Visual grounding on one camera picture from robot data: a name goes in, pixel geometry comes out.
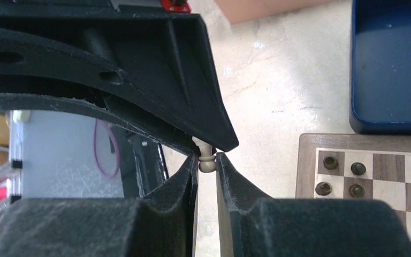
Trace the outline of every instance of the cardboard box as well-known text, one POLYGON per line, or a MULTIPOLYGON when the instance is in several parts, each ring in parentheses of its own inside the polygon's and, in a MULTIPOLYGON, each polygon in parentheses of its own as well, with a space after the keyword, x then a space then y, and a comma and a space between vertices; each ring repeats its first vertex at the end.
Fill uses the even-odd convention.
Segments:
POLYGON ((231 24, 331 1, 334 0, 215 0, 231 24))

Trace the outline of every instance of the white object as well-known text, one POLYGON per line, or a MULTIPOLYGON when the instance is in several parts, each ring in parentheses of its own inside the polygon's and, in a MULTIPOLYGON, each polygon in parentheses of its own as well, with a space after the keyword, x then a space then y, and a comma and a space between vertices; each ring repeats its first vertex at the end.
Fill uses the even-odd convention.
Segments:
POLYGON ((30 118, 31 118, 31 111, 29 110, 13 111, 13 122, 15 123, 28 122, 30 118))
POLYGON ((193 142, 199 147, 201 156, 199 157, 199 170, 204 173, 211 173, 217 169, 216 157, 212 154, 212 146, 199 138, 193 137, 193 142))

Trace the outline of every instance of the chess piece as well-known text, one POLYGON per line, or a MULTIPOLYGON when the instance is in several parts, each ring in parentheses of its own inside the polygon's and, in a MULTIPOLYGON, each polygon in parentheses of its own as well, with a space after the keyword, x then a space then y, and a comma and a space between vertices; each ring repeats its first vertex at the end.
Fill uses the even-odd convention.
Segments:
POLYGON ((211 173, 217 169, 216 157, 212 154, 212 146, 199 138, 193 137, 193 142, 199 147, 201 156, 199 157, 199 170, 204 173, 211 173))
POLYGON ((332 185, 327 182, 320 182, 316 186, 316 193, 318 195, 326 196, 332 192, 332 185))
POLYGON ((363 163, 355 162, 351 165, 351 171, 356 176, 361 176, 366 172, 366 167, 363 163))
POLYGON ((361 185, 352 185, 349 188, 349 194, 352 197, 361 198, 364 196, 364 188, 361 185))
POLYGON ((334 156, 324 158, 324 167, 328 170, 334 170, 338 167, 338 160, 334 156))

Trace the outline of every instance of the chessboard border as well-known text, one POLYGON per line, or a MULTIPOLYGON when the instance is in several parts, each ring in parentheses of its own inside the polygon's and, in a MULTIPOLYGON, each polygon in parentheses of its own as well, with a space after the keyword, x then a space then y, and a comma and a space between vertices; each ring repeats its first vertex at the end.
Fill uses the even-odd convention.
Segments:
POLYGON ((314 197, 317 148, 411 153, 411 136, 301 134, 299 140, 295 198, 314 197))

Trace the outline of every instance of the dark chess piece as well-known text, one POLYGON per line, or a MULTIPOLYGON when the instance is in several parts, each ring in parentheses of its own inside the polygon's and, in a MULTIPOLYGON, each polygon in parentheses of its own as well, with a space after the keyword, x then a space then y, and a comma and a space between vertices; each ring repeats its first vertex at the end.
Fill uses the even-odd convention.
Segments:
POLYGON ((363 163, 355 162, 351 165, 351 171, 356 176, 361 176, 366 172, 366 167, 363 163))
POLYGON ((349 194, 355 198, 361 198, 364 196, 364 188, 361 185, 352 185, 349 188, 349 194))
POLYGON ((320 182, 315 190, 318 195, 326 196, 332 192, 332 185, 327 182, 320 182))
POLYGON ((338 167, 338 160, 334 156, 324 158, 324 167, 328 170, 334 170, 338 167))

